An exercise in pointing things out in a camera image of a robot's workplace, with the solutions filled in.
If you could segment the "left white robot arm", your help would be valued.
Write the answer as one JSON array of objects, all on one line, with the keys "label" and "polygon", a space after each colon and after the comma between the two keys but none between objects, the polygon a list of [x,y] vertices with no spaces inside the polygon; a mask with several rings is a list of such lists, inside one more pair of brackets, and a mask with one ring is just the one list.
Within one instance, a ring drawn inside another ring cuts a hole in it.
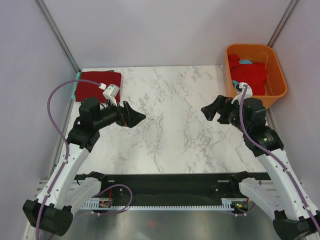
[{"label": "left white robot arm", "polygon": [[104,175],[98,172],[92,172],[74,190],[70,190],[79,168],[100,138],[100,130],[114,123],[133,128],[145,118],[127,101],[120,106],[112,105],[108,100],[106,107],[101,107],[95,97],[81,102],[79,116],[66,139],[65,154],[42,191],[34,200],[26,200],[22,207],[30,225],[35,227],[36,238],[39,238],[41,230],[63,236],[74,215],[91,197],[104,197],[109,193],[109,183],[102,180]]}]

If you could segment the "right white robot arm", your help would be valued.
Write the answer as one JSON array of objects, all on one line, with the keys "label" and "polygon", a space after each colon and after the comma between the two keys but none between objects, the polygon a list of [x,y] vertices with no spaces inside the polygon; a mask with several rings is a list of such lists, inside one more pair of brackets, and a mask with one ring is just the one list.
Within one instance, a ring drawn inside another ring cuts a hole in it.
[{"label": "right white robot arm", "polygon": [[295,175],[275,130],[266,125],[266,108],[261,100],[233,100],[219,95],[201,108],[207,121],[219,114],[217,122],[231,124],[241,131],[246,147],[268,173],[278,197],[269,193],[248,172],[233,175],[229,191],[252,200],[272,221],[282,240],[299,240],[320,231],[320,210],[310,200]]}]

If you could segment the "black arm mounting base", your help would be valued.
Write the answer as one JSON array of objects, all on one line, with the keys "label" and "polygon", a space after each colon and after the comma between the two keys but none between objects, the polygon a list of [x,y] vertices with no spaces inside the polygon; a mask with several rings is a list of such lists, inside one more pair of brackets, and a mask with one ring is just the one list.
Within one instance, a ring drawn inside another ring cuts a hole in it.
[{"label": "black arm mounting base", "polygon": [[102,197],[124,199],[131,204],[135,198],[245,198],[236,190],[235,173],[181,174],[103,174],[92,171],[78,174],[76,180],[93,177],[101,181]]}]

